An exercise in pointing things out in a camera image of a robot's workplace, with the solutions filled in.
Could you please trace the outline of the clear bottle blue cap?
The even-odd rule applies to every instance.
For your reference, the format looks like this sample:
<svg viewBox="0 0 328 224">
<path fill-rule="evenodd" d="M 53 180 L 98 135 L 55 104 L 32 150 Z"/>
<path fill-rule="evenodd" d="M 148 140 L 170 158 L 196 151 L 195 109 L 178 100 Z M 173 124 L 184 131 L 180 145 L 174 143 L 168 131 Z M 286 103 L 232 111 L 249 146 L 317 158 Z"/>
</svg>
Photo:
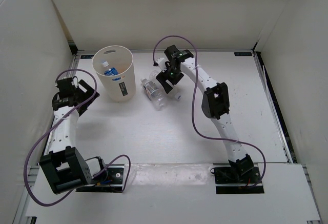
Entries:
<svg viewBox="0 0 328 224">
<path fill-rule="evenodd" d="M 177 86 L 172 86 L 172 90 L 169 93 L 166 93 L 164 90 L 164 87 L 161 85 L 161 83 L 156 79 L 156 76 L 159 74 L 158 71 L 154 70 L 150 73 L 149 79 L 157 85 L 157 87 L 163 92 L 163 94 L 166 95 L 167 98 L 180 100 L 181 99 L 181 93 Z"/>
</svg>

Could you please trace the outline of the clear bottle red white label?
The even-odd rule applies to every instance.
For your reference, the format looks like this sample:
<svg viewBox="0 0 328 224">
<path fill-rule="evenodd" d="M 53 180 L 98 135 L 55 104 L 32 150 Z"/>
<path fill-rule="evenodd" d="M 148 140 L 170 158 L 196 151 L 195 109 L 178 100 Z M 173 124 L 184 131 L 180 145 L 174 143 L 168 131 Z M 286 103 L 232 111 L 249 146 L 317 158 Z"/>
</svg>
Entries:
<svg viewBox="0 0 328 224">
<path fill-rule="evenodd" d="M 159 111 L 165 106 L 165 97 L 155 82 L 150 79 L 141 79 L 142 88 L 145 95 L 152 102 L 154 108 Z"/>
</svg>

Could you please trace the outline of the blue label plastic bottle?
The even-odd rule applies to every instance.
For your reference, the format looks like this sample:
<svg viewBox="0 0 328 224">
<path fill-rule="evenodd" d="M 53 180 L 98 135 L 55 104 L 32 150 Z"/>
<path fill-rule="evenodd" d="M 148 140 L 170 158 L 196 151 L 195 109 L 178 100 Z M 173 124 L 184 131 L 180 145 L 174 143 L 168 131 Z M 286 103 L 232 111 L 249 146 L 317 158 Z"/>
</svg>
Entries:
<svg viewBox="0 0 328 224">
<path fill-rule="evenodd" d="M 103 61 L 101 65 L 105 76 L 116 76 L 119 74 L 114 67 L 109 66 L 109 63 L 107 61 Z"/>
</svg>

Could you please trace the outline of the orange plastic bottle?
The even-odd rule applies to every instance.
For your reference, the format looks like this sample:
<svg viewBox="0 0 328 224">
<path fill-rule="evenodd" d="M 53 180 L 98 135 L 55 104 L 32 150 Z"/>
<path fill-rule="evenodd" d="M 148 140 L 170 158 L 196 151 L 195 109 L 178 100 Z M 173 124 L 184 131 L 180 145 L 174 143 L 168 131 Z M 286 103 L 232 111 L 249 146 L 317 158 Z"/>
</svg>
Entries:
<svg viewBox="0 0 328 224">
<path fill-rule="evenodd" d="M 124 72 L 126 72 L 129 68 L 128 65 L 115 65 L 114 67 L 117 71 L 118 74 L 123 74 Z"/>
</svg>

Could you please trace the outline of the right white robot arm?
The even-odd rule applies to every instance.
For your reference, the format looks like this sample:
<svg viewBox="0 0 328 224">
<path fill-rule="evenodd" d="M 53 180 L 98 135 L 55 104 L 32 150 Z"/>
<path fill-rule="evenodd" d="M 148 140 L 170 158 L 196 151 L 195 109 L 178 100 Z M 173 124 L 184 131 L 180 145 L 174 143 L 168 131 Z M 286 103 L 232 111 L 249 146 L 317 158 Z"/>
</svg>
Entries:
<svg viewBox="0 0 328 224">
<path fill-rule="evenodd" d="M 166 59 L 159 58 L 156 62 L 161 71 L 156 76 L 164 91 L 169 94 L 173 86 L 187 75 L 202 92 L 201 109 L 217 128 L 227 150 L 231 167 L 230 177 L 241 183 L 251 178 L 254 168 L 253 161 L 239 141 L 232 125 L 228 87 L 212 79 L 206 71 L 195 62 L 194 55 L 189 50 L 180 51 L 175 45 L 164 51 Z"/>
</svg>

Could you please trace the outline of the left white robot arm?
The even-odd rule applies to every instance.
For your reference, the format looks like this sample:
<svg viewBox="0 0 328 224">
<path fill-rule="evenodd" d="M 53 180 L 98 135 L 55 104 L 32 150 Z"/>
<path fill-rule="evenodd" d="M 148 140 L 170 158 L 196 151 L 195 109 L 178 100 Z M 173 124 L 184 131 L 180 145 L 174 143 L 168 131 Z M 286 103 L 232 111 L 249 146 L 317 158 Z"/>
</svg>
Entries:
<svg viewBox="0 0 328 224">
<path fill-rule="evenodd" d="M 104 182 L 108 170 L 101 157 L 86 160 L 76 148 L 77 121 L 99 97 L 99 93 L 83 104 L 94 93 L 94 89 L 84 80 L 81 79 L 76 85 L 74 78 L 64 78 L 58 80 L 57 87 L 59 92 L 53 97 L 52 108 L 55 122 L 61 123 L 54 129 L 49 152 L 40 158 L 39 164 L 53 193 L 60 194 Z M 64 117 L 80 104 L 83 105 Z"/>
</svg>

